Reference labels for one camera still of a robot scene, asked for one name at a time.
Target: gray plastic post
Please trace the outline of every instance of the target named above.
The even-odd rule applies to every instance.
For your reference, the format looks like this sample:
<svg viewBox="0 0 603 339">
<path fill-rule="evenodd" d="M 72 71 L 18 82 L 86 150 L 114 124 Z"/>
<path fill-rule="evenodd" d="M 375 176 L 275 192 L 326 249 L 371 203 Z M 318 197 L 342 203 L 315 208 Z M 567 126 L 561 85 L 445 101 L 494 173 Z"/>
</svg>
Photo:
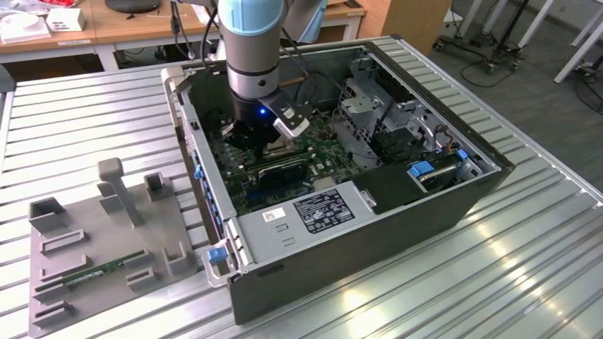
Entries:
<svg viewBox="0 0 603 339">
<path fill-rule="evenodd" d="M 120 199 L 122 205 L 124 206 L 126 212 L 128 214 L 130 220 L 132 220 L 134 226 L 139 226 L 144 223 L 143 216 L 136 209 L 132 198 L 130 197 L 128 190 L 126 189 L 122 177 L 124 176 L 124 166 L 122 165 L 122 160 L 118 157 L 99 161 L 98 163 L 98 176 L 104 181 L 108 182 L 114 191 Z"/>
<path fill-rule="evenodd" d="M 166 260 L 166 266 L 168 266 L 168 272 L 172 275 L 178 275 L 188 269 L 191 264 L 191 260 L 188 259 L 188 252 L 184 249 L 184 245 L 182 242 L 178 242 L 180 253 L 171 256 L 168 254 L 168 250 L 163 248 L 163 259 Z"/>
<path fill-rule="evenodd" d="M 64 267 L 59 272 L 48 273 L 44 268 L 40 269 L 40 280 L 48 283 L 51 280 L 58 279 L 74 272 L 84 269 L 90 266 L 91 259 L 86 254 L 80 255 L 79 260 L 75 263 L 70 263 L 70 266 Z"/>
<path fill-rule="evenodd" d="M 72 309 L 74 306 L 68 302 L 56 302 L 34 315 L 34 325 L 46 327 L 64 321 L 72 316 Z"/>
<path fill-rule="evenodd" d="M 54 237 L 48 240 L 43 240 L 40 242 L 40 253 L 47 255 L 62 249 L 66 249 L 70 246 L 80 244 L 88 240 L 88 236 L 84 230 L 76 230 L 62 234 L 58 237 Z"/>
<path fill-rule="evenodd" d="M 30 203 L 28 221 L 40 233 L 66 227 L 59 216 L 66 209 L 54 197 Z"/>
<path fill-rule="evenodd" d="M 46 288 L 46 286 L 39 286 L 34 289 L 34 294 L 31 295 L 39 302 L 46 302 L 51 299 L 56 299 L 62 295 L 70 293 L 71 290 L 66 284 L 60 283 L 52 287 Z"/>
<path fill-rule="evenodd" d="M 128 269 L 136 268 L 138 266 L 142 266 L 147 264 L 148 262 L 154 261 L 155 257 L 152 255 L 152 252 L 148 249 L 143 250 L 143 254 L 139 256 L 135 256 L 134 258 L 130 258 L 124 260 L 124 266 Z"/>
<path fill-rule="evenodd" d="M 143 290 L 158 282 L 158 275 L 148 267 L 126 276 L 126 284 L 132 291 Z"/>
<path fill-rule="evenodd" d="M 120 198 L 118 197 L 116 194 L 108 196 L 107 198 L 100 198 L 98 202 L 102 204 L 104 212 L 107 214 L 112 214 L 114 212 L 118 212 L 119 210 L 124 209 L 124 205 L 122 205 Z"/>
<path fill-rule="evenodd" d="M 168 196 L 168 189 L 164 185 L 162 172 L 156 172 L 144 176 L 144 187 L 151 201 L 158 201 Z"/>
<path fill-rule="evenodd" d="M 102 182 L 96 184 L 98 190 L 102 192 L 103 198 L 115 195 L 114 187 L 108 182 Z"/>
</svg>

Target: green circuit board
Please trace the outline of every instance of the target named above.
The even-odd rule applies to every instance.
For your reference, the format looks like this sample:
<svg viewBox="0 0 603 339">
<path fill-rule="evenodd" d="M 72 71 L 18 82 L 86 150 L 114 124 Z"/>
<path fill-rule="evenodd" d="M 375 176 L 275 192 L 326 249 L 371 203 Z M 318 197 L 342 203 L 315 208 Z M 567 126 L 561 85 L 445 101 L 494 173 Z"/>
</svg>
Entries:
<svg viewBox="0 0 603 339">
<path fill-rule="evenodd" d="M 314 184 L 321 179 L 331 178 L 338 184 L 361 172 L 333 133 L 331 118 L 330 113 L 315 116 L 303 135 L 290 143 L 279 139 L 267 147 L 261 160 L 253 151 L 239 150 L 223 142 L 218 133 L 210 133 L 210 148 L 241 215 L 313 193 L 321 189 Z M 305 180 L 279 189 L 261 190 L 261 171 L 291 163 L 309 165 Z"/>
</svg>

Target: aluminum slotted table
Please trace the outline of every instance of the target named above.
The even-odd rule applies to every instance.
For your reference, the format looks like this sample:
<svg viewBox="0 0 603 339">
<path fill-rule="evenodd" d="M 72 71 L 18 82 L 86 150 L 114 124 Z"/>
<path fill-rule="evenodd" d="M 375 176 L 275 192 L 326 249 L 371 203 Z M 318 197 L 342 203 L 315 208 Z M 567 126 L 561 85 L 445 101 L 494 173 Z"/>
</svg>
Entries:
<svg viewBox="0 0 603 339">
<path fill-rule="evenodd" d="M 374 42 L 518 165 L 499 190 L 453 230 L 245 326 L 202 271 L 48 338 L 603 335 L 601 193 L 405 41 Z M 31 81 L 3 97 L 0 338 L 27 336 L 27 203 L 96 195 L 100 159 L 123 159 L 128 185 L 172 178 L 194 248 L 208 245 L 159 71 Z"/>
</svg>

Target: gray carpet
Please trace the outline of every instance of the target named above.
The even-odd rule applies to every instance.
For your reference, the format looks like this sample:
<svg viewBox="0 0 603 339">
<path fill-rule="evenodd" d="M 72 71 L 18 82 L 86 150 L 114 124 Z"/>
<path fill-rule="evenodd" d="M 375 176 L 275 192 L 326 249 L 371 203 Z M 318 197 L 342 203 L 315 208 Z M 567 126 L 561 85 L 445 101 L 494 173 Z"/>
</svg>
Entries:
<svg viewBox="0 0 603 339">
<path fill-rule="evenodd" d="M 467 34 L 473 37 L 479 31 L 479 24 L 495 0 L 486 0 L 479 10 L 474 26 Z M 465 16 L 473 0 L 454 0 L 454 10 Z M 493 33 L 498 38 L 511 18 L 515 5 L 509 4 L 495 25 Z M 525 12 L 519 20 L 513 42 L 519 42 L 535 15 Z M 525 58 L 519 69 L 494 88 L 471 85 L 461 77 L 462 68 L 479 61 L 474 56 L 453 46 L 442 52 L 434 51 L 434 62 L 463 83 L 467 88 L 489 103 L 489 105 L 518 126 L 523 132 L 603 191 L 603 148 L 599 137 L 603 131 L 603 116 L 595 113 L 579 101 L 575 94 L 577 78 L 570 75 L 562 84 L 555 84 L 554 77 L 570 60 L 577 49 L 570 46 L 577 32 L 550 21 L 545 21 L 530 45 L 525 48 Z M 603 54 L 595 47 L 586 60 L 594 61 Z M 467 78 L 481 84 L 491 84 L 499 80 L 509 69 L 490 75 L 481 67 L 467 70 Z M 603 93 L 603 80 L 594 87 Z M 579 92 L 594 105 L 598 100 L 589 95 L 582 85 Z"/>
</svg>

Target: white sticker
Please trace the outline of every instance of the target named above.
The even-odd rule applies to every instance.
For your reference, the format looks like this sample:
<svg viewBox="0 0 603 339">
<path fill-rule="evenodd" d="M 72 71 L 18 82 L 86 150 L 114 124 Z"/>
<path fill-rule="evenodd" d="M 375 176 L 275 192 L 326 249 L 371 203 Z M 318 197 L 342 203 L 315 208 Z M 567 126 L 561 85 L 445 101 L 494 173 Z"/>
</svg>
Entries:
<svg viewBox="0 0 603 339">
<path fill-rule="evenodd" d="M 285 111 L 285 116 L 287 117 L 287 119 L 291 119 L 295 115 L 294 110 L 290 108 L 287 111 Z"/>
<path fill-rule="evenodd" d="M 266 222 L 277 220 L 278 218 L 282 218 L 286 216 L 283 208 L 277 208 L 274 210 L 270 210 L 269 212 L 265 212 L 262 215 L 265 216 Z"/>
<path fill-rule="evenodd" d="M 62 41 L 58 42 L 59 46 L 70 46 L 72 44 L 90 44 L 91 40 L 72 40 L 72 41 Z"/>
</svg>

